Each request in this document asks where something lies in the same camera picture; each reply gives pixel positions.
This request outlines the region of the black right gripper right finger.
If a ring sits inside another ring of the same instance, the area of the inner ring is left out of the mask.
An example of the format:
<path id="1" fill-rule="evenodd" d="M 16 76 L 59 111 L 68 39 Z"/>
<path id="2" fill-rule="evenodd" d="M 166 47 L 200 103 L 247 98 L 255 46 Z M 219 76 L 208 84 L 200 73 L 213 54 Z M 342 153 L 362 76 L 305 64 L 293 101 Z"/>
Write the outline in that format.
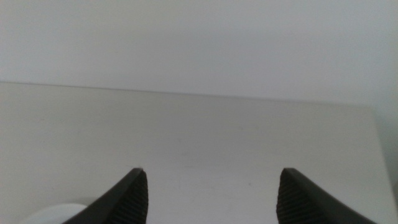
<path id="1" fill-rule="evenodd" d="M 276 214 L 283 224 L 373 224 L 311 181 L 297 169 L 280 175 Z"/>

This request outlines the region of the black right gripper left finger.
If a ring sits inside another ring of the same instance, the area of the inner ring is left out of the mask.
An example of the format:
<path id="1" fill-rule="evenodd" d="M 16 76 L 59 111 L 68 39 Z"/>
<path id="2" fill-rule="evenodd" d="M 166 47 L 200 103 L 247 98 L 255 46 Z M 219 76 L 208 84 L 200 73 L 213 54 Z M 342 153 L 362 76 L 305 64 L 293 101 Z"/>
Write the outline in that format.
<path id="1" fill-rule="evenodd" d="M 146 224 L 147 176 L 134 168 L 100 198 L 63 224 Z"/>

